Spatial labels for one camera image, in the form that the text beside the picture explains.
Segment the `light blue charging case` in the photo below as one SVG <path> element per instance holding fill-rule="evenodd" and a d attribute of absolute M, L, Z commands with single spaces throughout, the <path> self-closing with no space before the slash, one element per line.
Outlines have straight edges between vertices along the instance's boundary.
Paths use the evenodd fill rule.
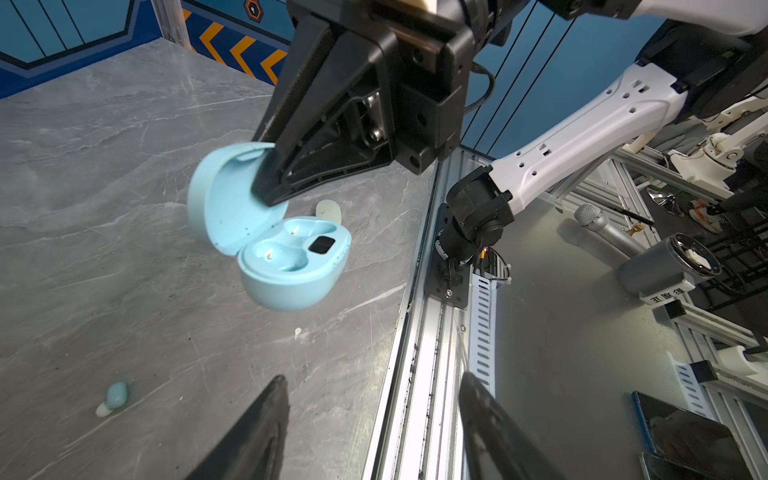
<path fill-rule="evenodd" d="M 187 196 L 192 231 L 237 255 L 246 292 L 272 310 L 294 312 L 323 299 L 339 279 L 352 236 L 318 217 L 284 220 L 288 202 L 268 207 L 250 186 L 274 144 L 219 148 L 197 165 Z"/>

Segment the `silver microphone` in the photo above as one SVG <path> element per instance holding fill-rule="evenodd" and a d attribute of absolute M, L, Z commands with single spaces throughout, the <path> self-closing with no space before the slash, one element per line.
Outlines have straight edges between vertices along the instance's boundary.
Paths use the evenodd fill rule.
<path fill-rule="evenodd" d="M 593 204 L 581 205 L 576 209 L 574 218 L 582 227 L 600 235 L 608 243 L 624 252 L 627 257 L 631 258 L 645 251 L 645 247 L 640 245 L 637 240 L 627 235 L 627 232 L 621 228 L 613 225 L 600 210 L 600 207 Z"/>

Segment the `screw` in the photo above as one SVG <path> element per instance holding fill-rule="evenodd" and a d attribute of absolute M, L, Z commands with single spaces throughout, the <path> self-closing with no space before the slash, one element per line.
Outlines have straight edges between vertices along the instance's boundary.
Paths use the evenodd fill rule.
<path fill-rule="evenodd" d="M 368 136 L 375 142 L 380 142 L 384 138 L 384 132 L 379 127 L 374 127 L 368 132 Z"/>
<path fill-rule="evenodd" d="M 365 105 L 367 108 L 371 108 L 375 103 L 376 103 L 375 95 L 370 95 L 368 98 L 362 101 L 362 104 Z"/>

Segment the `blue wall panel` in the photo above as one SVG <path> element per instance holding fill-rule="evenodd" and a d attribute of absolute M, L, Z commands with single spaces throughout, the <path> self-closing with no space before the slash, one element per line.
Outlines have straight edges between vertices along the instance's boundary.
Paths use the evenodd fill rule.
<path fill-rule="evenodd" d="M 463 144 L 494 157 L 525 146 L 615 80 L 663 22 L 647 15 L 629 21 L 550 18 L 543 5 L 529 5 L 515 18 L 505 47 L 489 45 L 478 55 L 492 73 L 502 62 L 503 68 L 491 99 L 465 116 Z M 473 74 L 468 103 L 487 84 Z"/>
<path fill-rule="evenodd" d="M 131 0 L 64 0 L 86 43 L 122 31 Z"/>
<path fill-rule="evenodd" d="M 288 42 L 293 40 L 293 23 L 290 21 L 285 1 L 259 0 L 259 5 L 264 12 L 261 22 L 255 22 L 248 17 L 244 0 L 197 0 L 197 2 L 208 7 L 212 12 L 228 15 Z"/>
<path fill-rule="evenodd" d="M 40 0 L 40 3 L 48 13 L 48 17 L 51 18 L 51 22 L 53 22 L 53 26 L 66 48 L 74 48 L 84 44 L 77 26 L 72 21 L 72 17 L 62 0 Z"/>
<path fill-rule="evenodd" d="M 0 98 L 160 36 L 149 0 L 0 0 Z"/>
<path fill-rule="evenodd" d="M 0 47 L 0 51 L 21 61 L 31 62 L 44 56 L 11 0 L 0 0 Z"/>
<path fill-rule="evenodd" d="M 53 55 L 65 49 L 64 43 L 58 37 L 39 3 L 36 1 L 30 2 L 29 0 L 26 2 L 23 0 L 11 0 L 11 2 L 18 9 L 18 12 L 22 14 L 29 30 L 31 30 L 32 35 L 35 36 L 35 40 L 38 41 L 40 48 L 42 48 L 46 55 Z"/>

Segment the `black smartphone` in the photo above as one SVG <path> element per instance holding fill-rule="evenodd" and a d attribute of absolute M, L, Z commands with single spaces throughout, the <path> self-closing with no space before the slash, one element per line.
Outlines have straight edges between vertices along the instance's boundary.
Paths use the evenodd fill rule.
<path fill-rule="evenodd" d="M 640 392 L 632 398 L 654 454 L 724 480 L 752 480 L 728 427 Z"/>
<path fill-rule="evenodd" d="M 702 472 L 678 465 L 656 455 L 643 454 L 643 475 L 646 480 L 712 480 Z"/>

